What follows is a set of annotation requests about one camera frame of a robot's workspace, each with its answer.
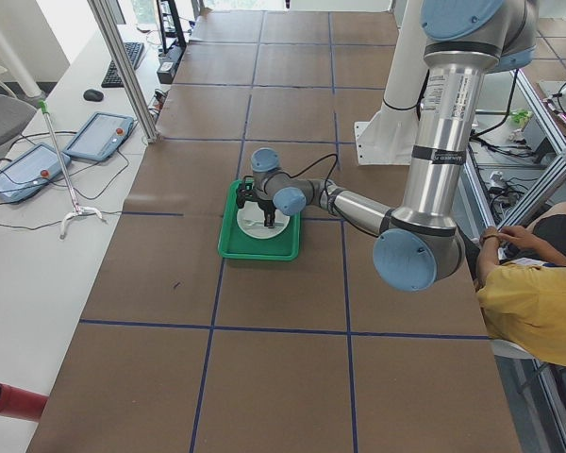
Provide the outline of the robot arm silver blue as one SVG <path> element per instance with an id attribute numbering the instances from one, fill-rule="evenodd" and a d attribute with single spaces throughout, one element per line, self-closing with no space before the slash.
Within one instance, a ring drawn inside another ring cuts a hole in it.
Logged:
<path id="1" fill-rule="evenodd" d="M 271 148 L 251 157 L 253 182 L 237 196 L 258 203 L 264 224 L 319 206 L 376 237 L 375 269 L 390 286 L 417 292 L 462 263 L 463 241 L 451 216 L 484 75 L 526 66 L 534 54 L 536 1 L 425 1 L 420 26 L 429 70 L 403 203 L 390 208 L 329 178 L 284 172 Z"/>

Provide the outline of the person's hand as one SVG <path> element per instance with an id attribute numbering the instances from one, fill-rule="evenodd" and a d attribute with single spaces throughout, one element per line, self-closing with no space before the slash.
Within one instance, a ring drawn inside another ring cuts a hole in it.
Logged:
<path id="1" fill-rule="evenodd" d="M 524 226 L 503 226 L 500 229 L 490 226 L 483 232 L 479 242 L 483 245 L 488 239 L 512 243 L 519 249 L 534 249 L 538 242 L 538 238 Z"/>

